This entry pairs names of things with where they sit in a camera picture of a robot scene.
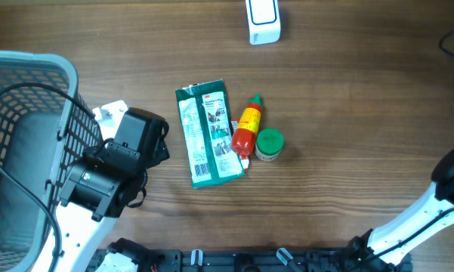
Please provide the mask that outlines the chilli sauce bottle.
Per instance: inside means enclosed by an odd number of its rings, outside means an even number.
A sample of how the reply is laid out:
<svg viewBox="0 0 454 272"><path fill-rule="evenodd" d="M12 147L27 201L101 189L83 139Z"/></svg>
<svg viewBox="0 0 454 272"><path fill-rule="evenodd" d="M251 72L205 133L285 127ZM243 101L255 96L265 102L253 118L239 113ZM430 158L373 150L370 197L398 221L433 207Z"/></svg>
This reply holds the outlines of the chilli sauce bottle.
<svg viewBox="0 0 454 272"><path fill-rule="evenodd" d="M256 94L244 109L233 133L232 150L240 156L248 156L255 148L258 136L261 114L263 110L262 98Z"/></svg>

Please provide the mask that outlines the green 3M glove packet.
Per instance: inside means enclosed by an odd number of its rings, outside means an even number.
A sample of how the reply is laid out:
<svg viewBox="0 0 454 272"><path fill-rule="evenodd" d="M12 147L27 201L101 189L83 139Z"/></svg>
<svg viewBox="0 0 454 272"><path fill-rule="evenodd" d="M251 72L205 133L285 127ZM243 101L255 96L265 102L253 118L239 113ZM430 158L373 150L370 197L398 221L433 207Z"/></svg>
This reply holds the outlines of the green 3M glove packet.
<svg viewBox="0 0 454 272"><path fill-rule="evenodd" d="M232 150L233 132L224 81L203 82L175 91L190 165L192 187L225 184L244 174Z"/></svg>

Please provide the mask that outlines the red sachet packet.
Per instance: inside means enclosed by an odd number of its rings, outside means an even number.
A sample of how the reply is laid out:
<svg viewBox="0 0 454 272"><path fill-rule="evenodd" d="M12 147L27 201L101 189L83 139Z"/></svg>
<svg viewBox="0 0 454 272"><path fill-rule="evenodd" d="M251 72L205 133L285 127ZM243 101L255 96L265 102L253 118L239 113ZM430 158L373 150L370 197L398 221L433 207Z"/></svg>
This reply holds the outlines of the red sachet packet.
<svg viewBox="0 0 454 272"><path fill-rule="evenodd" d="M233 131L236 131L236 130L237 130L237 127L238 127L239 119L232 119L232 120L230 121L230 123L231 123L231 125L232 125ZM248 156L239 156L239 157L240 157L240 162L241 162L243 171L244 171L245 173L247 173L248 170L249 170L250 159L249 159Z"/></svg>

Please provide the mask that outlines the green lid jar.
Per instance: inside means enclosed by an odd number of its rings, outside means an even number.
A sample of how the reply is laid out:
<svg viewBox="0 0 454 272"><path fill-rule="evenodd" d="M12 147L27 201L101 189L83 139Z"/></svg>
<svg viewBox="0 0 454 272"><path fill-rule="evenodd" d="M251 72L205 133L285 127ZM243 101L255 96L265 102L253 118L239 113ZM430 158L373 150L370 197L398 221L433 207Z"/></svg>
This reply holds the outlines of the green lid jar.
<svg viewBox="0 0 454 272"><path fill-rule="evenodd" d="M263 161L273 161L281 153L284 146L284 137L276 128L265 128L257 136L255 155Z"/></svg>

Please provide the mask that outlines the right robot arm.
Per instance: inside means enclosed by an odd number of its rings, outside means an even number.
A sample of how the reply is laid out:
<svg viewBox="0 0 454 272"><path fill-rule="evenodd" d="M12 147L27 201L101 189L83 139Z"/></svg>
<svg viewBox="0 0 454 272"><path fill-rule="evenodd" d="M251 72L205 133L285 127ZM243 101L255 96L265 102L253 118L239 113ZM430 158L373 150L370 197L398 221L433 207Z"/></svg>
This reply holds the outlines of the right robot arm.
<svg viewBox="0 0 454 272"><path fill-rule="evenodd" d="M351 271L390 271L416 246L454 224L454 148L436 165L427 190L385 225L369 231Z"/></svg>

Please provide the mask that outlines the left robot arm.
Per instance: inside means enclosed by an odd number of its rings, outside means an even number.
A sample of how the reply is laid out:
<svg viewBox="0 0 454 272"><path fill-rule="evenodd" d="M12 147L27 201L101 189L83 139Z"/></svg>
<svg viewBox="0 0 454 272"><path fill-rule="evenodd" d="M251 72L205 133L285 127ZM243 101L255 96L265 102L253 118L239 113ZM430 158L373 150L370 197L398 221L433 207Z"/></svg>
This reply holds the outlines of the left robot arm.
<svg viewBox="0 0 454 272"><path fill-rule="evenodd" d="M165 118L130 107L114 138L69 166L51 230L32 269L84 271L125 207L145 191L147 169L169 158Z"/></svg>

